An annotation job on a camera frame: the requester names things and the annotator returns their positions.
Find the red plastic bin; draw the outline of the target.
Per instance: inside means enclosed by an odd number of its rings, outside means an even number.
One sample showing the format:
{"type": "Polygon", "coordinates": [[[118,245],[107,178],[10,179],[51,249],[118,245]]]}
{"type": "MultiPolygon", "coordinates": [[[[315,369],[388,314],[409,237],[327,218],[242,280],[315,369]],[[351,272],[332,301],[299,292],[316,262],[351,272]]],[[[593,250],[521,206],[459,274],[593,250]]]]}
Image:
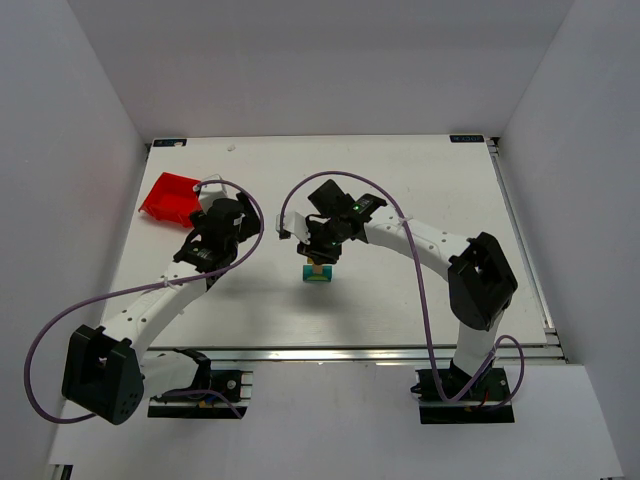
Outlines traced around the red plastic bin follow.
{"type": "Polygon", "coordinates": [[[163,172],[139,207],[157,221],[170,222],[191,228],[190,215],[200,210],[194,187],[197,179],[163,172]]]}

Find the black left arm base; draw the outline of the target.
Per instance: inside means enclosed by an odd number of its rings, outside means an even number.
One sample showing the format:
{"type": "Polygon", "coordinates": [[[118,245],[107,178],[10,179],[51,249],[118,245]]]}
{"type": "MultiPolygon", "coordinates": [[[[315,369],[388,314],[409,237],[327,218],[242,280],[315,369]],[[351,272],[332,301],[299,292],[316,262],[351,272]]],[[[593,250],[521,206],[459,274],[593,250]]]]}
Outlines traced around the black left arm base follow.
{"type": "Polygon", "coordinates": [[[247,412],[250,370],[217,365],[193,349],[154,352],[140,369],[150,418],[240,420],[247,412]]]}

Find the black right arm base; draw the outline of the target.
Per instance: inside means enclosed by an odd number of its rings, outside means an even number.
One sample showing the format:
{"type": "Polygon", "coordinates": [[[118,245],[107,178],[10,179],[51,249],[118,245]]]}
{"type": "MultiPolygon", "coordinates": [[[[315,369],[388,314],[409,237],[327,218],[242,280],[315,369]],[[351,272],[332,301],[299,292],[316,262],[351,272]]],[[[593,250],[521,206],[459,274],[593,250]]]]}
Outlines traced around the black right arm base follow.
{"type": "Polygon", "coordinates": [[[419,403],[423,425],[513,424],[515,415],[511,403],[499,406],[511,390],[503,368],[491,368],[456,403],[444,402],[435,386],[430,369],[416,371],[417,383],[410,388],[419,403]]]}

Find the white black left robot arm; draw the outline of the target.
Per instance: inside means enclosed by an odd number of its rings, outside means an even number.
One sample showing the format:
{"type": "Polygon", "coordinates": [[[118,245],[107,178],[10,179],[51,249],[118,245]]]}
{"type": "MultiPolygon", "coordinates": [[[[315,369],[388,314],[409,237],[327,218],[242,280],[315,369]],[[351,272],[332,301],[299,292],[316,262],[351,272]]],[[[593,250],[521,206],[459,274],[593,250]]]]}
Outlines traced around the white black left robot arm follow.
{"type": "Polygon", "coordinates": [[[65,399],[113,425],[128,420],[152,397],[206,396],[211,362],[202,353],[176,348],[149,356],[159,334],[187,306],[207,293],[236,261],[240,243],[258,237],[262,218],[245,193],[217,195],[192,216],[194,228],[174,255],[157,288],[97,327],[71,335],[62,383],[65,399]]]}

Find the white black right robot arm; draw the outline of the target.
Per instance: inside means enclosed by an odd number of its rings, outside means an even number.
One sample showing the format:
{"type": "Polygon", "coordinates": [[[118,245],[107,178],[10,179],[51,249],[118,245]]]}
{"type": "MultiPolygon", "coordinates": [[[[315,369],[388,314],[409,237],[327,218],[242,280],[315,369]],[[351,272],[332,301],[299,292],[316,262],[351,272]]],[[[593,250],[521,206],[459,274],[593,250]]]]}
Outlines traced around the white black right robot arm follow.
{"type": "Polygon", "coordinates": [[[308,196],[316,211],[288,212],[278,220],[282,239],[316,265],[334,265],[347,241],[382,247],[417,261],[448,285],[449,305],[460,322],[452,365],[468,376],[488,368],[498,325],[518,288],[498,240],[482,232],[465,237],[411,219],[391,200],[366,193],[355,199],[333,180],[308,196]]]}

